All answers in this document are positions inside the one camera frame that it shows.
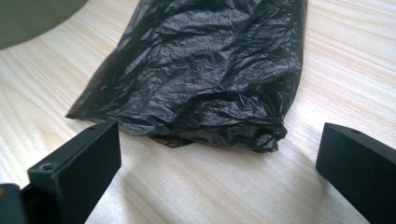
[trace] wooden table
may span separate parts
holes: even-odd
[[[0,51],[0,183],[92,125],[65,119],[137,0],[91,0],[38,38]],[[122,167],[88,223],[365,223],[315,170],[324,122],[396,147],[396,4],[311,0],[304,72],[279,151],[120,135]]]

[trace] plastic bag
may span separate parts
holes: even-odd
[[[303,67],[304,0],[141,0],[70,109],[170,147],[274,151]]]

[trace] tabletop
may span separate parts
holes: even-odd
[[[0,183],[92,123],[64,116],[113,50],[137,0],[90,0],[0,50]],[[279,151],[159,145],[120,134],[122,167],[87,223],[366,223],[315,169],[325,122],[396,148],[396,3],[311,0],[304,71]]]

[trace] wrinkled plastic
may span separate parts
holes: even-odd
[[[304,0],[141,0],[70,109],[170,147],[277,149],[303,67]]]

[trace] black plastic bag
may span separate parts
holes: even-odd
[[[170,147],[277,149],[303,67],[304,0],[141,0],[67,115]]]

